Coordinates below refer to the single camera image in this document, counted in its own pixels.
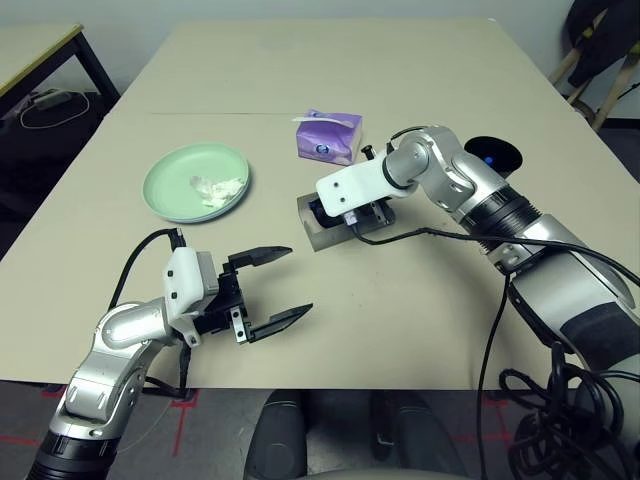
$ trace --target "table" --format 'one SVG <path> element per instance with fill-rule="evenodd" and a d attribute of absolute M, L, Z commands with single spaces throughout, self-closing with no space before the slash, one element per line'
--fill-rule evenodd
<path fill-rule="evenodd" d="M 422 111 L 437 122 L 436 106 L 516 118 L 571 111 L 559 98 L 489 19 L 209 21 L 178 26 L 117 108 Z"/>
<path fill-rule="evenodd" d="M 35 24 L 0 28 L 0 118 L 58 67 L 76 56 L 108 109 L 120 94 L 78 24 Z"/>

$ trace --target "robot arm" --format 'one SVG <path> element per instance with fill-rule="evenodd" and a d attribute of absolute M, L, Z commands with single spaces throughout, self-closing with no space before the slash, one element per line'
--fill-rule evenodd
<path fill-rule="evenodd" d="M 441 126 L 416 128 L 396 150 L 322 178 L 316 189 L 326 212 L 352 225 L 355 208 L 385 196 L 406 197 L 418 186 L 470 234 L 584 246 Z M 628 287 L 612 268 L 566 250 L 482 243 L 500 272 L 515 275 L 509 298 L 543 343 L 561 341 L 592 371 L 640 371 L 640 321 Z M 640 386 L 610 383 L 626 413 L 620 439 L 633 452 L 640 449 Z"/>
<path fill-rule="evenodd" d="M 232 255 L 216 276 L 210 253 L 175 248 L 163 271 L 164 297 L 118 305 L 98 322 L 91 351 L 69 382 L 27 478 L 106 478 L 147 370 L 163 347 L 183 340 L 195 348 L 202 334 L 229 328 L 238 343 L 255 342 L 304 315 L 310 304 L 250 328 L 236 278 L 238 268 L 291 251 L 261 247 Z"/>

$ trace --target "table leg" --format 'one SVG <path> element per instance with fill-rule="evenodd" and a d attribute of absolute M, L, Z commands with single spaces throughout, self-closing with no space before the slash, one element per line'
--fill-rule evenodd
<path fill-rule="evenodd" d="M 611 91 L 609 92 L 609 95 L 607 96 L 603 104 L 600 106 L 600 109 L 596 114 L 596 119 L 591 124 L 591 128 L 593 128 L 595 132 L 600 130 L 600 127 L 602 127 L 602 124 L 607 119 L 607 117 L 609 116 L 609 113 L 611 112 L 616 102 L 618 101 L 618 97 L 620 96 L 622 91 L 625 89 L 625 87 L 629 84 L 629 81 L 633 76 L 633 72 L 635 71 L 636 67 L 639 65 L 638 63 L 639 61 L 640 61 L 640 55 L 633 55 L 633 54 L 627 55 L 627 57 L 624 59 L 624 62 L 622 63 L 622 67 L 620 67 L 620 72 L 618 72 L 618 75 L 616 76 L 615 82 L 611 87 Z"/>
<path fill-rule="evenodd" d="M 118 90 L 116 90 L 113 82 L 111 82 L 111 79 L 107 75 L 107 72 L 105 72 L 96 54 L 93 53 L 93 49 L 89 45 L 89 42 L 87 42 L 87 39 L 84 38 L 84 35 L 79 33 L 73 37 L 72 41 L 78 49 L 76 57 L 87 72 L 87 75 L 91 78 L 91 81 L 98 87 L 98 91 L 100 95 L 102 95 L 107 110 L 111 110 L 120 99 Z"/>

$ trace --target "black table leg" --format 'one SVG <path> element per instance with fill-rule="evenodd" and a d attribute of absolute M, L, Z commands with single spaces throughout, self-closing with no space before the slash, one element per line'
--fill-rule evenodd
<path fill-rule="evenodd" d="M 118 90 L 116 90 L 113 82 L 111 82 L 107 72 L 104 71 L 102 64 L 98 60 L 98 57 L 96 57 L 96 54 L 93 53 L 93 49 L 89 45 L 89 42 L 87 42 L 87 39 L 84 38 L 84 35 L 82 33 L 78 33 L 73 37 L 72 42 L 75 43 L 77 47 L 76 57 L 80 61 L 80 64 L 85 69 L 94 85 L 98 87 L 98 91 L 100 92 L 100 95 L 102 95 L 102 99 L 107 110 L 111 110 L 111 108 L 120 99 Z"/>

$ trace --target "green plate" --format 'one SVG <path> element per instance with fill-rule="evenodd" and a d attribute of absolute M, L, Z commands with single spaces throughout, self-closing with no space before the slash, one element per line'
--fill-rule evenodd
<path fill-rule="evenodd" d="M 194 175 L 213 182 L 241 178 L 244 187 L 222 207 L 207 207 L 189 184 Z M 196 143 L 162 157 L 147 173 L 142 195 L 156 215 L 177 223 L 197 223 L 231 210 L 248 188 L 249 164 L 242 154 L 221 143 Z"/>

